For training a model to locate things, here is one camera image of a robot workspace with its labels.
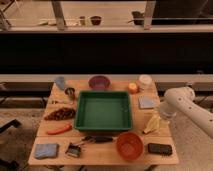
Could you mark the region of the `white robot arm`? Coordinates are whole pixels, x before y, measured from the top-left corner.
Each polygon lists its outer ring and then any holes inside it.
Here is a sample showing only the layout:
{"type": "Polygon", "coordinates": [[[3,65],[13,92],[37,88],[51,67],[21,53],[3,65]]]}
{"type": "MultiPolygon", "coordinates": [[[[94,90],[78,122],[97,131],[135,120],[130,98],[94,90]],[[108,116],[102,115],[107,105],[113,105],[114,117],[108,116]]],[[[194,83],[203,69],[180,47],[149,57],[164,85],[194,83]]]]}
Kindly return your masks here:
{"type": "Polygon", "coordinates": [[[162,119],[169,120],[178,112],[185,114],[202,131],[213,139],[213,113],[195,104],[195,92],[190,87],[171,88],[165,91],[158,106],[162,119]]]}

